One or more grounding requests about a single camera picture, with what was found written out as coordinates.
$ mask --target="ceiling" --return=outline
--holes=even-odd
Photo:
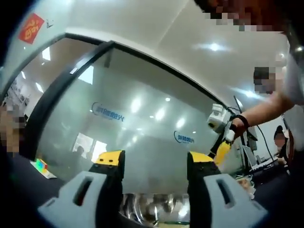
[[[248,108],[259,100],[245,95],[254,92],[255,67],[280,71],[287,39],[219,23],[192,0],[75,0],[66,32],[123,43],[183,72],[227,105],[235,106],[236,95]]]

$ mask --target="white shirt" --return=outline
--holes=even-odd
[[[297,151],[304,150],[303,76],[294,58],[288,55],[283,93],[296,105],[284,113],[284,118],[294,137],[294,149]]]

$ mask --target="red sticker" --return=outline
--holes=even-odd
[[[32,13],[25,22],[25,25],[19,34],[19,39],[29,44],[33,44],[43,23],[44,20],[41,17],[36,13]]]

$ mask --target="person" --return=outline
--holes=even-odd
[[[287,143],[288,143],[288,138],[285,137],[284,132],[283,132],[283,127],[279,125],[276,128],[275,135],[274,135],[274,141],[275,145],[278,148],[278,151],[276,153],[278,157],[278,162],[281,165],[286,165],[288,161],[287,157]]]
[[[301,207],[304,202],[304,94],[302,69],[304,29],[301,17],[303,10],[295,0],[194,0],[203,12],[210,13],[211,19],[221,19],[226,13],[235,24],[255,26],[258,31],[277,31],[287,36],[290,51],[286,73],[280,88],[276,88],[268,99],[243,112],[232,124],[236,127],[236,138],[250,126],[256,126],[284,114],[293,136],[294,154],[290,164],[290,178],[286,183],[288,191],[282,197],[280,207],[273,212],[274,220],[280,227],[288,219],[301,221],[293,214],[294,205]]]

